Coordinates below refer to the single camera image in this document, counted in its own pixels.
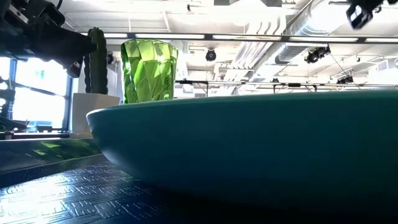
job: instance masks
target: green glass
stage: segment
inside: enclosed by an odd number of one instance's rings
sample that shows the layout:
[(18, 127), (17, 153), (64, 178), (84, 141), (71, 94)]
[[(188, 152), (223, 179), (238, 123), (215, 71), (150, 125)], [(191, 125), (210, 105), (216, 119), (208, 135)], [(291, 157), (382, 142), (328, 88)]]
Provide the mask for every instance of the green glass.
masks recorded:
[(124, 103), (171, 100), (178, 50), (159, 40), (129, 40), (122, 44)]

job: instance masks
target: textured table surface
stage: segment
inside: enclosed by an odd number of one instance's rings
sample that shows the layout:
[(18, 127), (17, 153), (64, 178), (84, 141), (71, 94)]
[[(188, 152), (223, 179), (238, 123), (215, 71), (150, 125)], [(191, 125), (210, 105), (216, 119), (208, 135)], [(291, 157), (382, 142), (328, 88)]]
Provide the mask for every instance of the textured table surface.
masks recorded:
[(261, 210), (187, 197), (151, 187), (100, 158), (79, 169), (0, 189), (0, 223), (364, 221), (363, 217)]

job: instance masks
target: cactus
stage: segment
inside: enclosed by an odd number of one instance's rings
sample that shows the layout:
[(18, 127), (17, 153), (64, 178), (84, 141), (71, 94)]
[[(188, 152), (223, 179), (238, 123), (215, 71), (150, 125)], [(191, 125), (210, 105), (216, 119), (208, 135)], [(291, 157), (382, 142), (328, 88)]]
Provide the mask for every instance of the cactus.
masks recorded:
[(97, 45), (97, 50), (85, 57), (86, 93), (108, 94), (108, 70), (106, 39), (104, 32), (97, 27), (90, 29), (88, 35)]

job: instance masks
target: white planter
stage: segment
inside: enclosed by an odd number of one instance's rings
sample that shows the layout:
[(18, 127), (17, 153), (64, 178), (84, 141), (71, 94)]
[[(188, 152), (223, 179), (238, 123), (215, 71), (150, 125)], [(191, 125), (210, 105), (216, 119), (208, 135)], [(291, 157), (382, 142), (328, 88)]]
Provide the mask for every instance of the white planter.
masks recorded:
[(92, 138), (86, 115), (93, 110), (120, 104), (120, 98), (97, 93), (74, 93), (72, 100), (71, 138)]

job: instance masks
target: teal bowl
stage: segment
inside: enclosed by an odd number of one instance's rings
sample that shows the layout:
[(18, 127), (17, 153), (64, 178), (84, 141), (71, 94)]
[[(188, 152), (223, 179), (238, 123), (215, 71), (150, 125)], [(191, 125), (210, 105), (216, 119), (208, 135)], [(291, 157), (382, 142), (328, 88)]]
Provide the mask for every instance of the teal bowl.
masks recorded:
[(87, 115), (102, 153), (152, 185), (234, 203), (395, 214), (398, 92), (232, 96)]

